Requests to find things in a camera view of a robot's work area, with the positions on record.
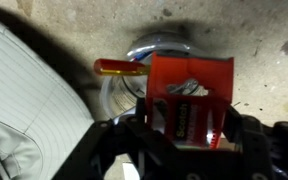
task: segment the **orange handle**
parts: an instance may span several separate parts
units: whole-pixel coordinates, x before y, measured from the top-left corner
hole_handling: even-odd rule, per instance
[[[110,59],[98,59],[94,71],[101,76],[140,76],[150,72],[150,66],[139,63]]]

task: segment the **black object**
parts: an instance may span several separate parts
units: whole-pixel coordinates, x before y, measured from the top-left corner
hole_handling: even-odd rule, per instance
[[[288,122],[270,128],[230,108],[223,133],[235,151],[184,151],[144,123],[143,101],[137,106],[116,125],[95,122],[53,179],[101,180],[127,153],[145,180],[288,180]]]

